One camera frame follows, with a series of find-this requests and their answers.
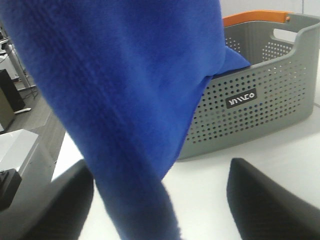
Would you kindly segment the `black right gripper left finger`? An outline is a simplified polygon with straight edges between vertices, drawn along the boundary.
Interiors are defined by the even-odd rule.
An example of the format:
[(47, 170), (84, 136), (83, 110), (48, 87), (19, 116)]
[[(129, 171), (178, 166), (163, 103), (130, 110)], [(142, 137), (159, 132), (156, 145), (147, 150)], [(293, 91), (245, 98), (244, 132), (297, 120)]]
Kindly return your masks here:
[(79, 238), (94, 196), (94, 179), (83, 160), (54, 180), (31, 173), (15, 189), (0, 201), (2, 240)]

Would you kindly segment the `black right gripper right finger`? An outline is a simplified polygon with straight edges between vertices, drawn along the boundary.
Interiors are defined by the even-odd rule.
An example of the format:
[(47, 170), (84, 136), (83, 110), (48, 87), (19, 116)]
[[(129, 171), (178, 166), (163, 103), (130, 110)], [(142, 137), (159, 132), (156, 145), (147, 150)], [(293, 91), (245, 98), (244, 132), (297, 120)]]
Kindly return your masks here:
[(230, 162), (226, 197), (243, 240), (318, 240), (320, 210), (243, 158)]

